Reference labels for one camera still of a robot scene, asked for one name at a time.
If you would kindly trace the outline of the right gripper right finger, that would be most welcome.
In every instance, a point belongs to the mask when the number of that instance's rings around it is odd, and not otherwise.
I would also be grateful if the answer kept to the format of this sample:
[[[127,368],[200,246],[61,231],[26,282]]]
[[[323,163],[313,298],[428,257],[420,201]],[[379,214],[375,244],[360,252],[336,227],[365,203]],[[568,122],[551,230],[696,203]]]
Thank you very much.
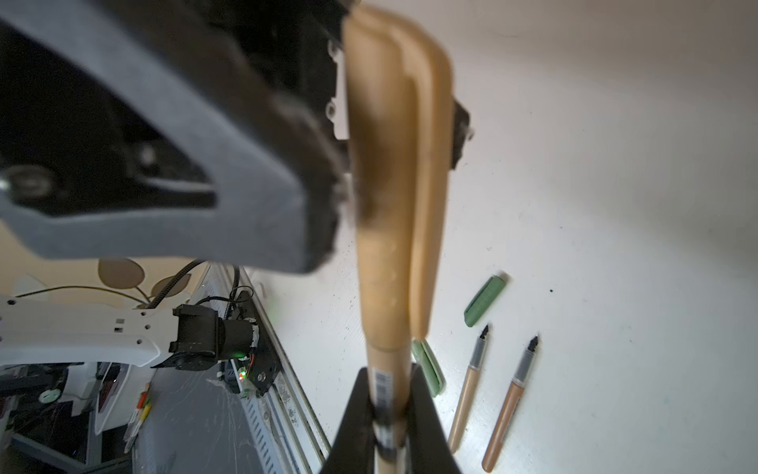
[[[412,365],[407,420],[407,472],[459,474],[460,469],[447,444],[426,378],[415,363]]]

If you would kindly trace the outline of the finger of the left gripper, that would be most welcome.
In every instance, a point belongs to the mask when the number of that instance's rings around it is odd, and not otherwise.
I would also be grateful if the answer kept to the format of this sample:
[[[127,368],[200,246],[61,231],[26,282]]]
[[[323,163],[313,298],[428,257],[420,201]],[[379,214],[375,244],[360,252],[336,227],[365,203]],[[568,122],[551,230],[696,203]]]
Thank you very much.
[[[121,142],[118,4],[1,5],[1,219],[47,259],[331,256],[345,142]]]
[[[454,102],[453,147],[451,169],[455,170],[462,159],[465,143],[471,132],[471,116],[458,101]]]

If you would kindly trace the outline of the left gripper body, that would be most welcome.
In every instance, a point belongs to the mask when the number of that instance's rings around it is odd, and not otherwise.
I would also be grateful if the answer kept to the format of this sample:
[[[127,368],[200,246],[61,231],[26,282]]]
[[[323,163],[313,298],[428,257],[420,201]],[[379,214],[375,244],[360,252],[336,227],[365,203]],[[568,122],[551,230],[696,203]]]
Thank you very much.
[[[122,1],[121,142],[332,142],[339,1]]]

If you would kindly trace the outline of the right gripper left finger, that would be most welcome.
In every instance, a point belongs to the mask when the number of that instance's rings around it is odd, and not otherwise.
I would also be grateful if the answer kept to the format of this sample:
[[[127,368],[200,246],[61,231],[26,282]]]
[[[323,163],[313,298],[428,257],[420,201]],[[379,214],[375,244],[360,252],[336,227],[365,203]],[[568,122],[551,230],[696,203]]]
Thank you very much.
[[[367,368],[358,373],[343,420],[321,474],[374,472],[375,436]]]

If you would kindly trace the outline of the tan pen cap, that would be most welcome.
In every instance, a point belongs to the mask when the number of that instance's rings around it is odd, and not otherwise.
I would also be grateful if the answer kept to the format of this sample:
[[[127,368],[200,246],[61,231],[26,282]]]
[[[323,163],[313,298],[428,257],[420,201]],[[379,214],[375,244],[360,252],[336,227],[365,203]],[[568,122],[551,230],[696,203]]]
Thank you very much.
[[[355,7],[343,22],[356,250],[367,343],[428,333],[453,145],[453,68],[415,22]]]

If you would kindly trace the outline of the green pen cap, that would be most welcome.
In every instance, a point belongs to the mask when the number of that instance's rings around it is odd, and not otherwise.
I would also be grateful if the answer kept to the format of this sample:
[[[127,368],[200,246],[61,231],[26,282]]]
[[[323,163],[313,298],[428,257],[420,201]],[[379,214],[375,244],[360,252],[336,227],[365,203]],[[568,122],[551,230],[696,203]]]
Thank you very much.
[[[480,287],[463,312],[464,323],[467,327],[474,327],[478,324],[507,287],[508,280],[509,276],[507,274],[499,273],[490,276]]]

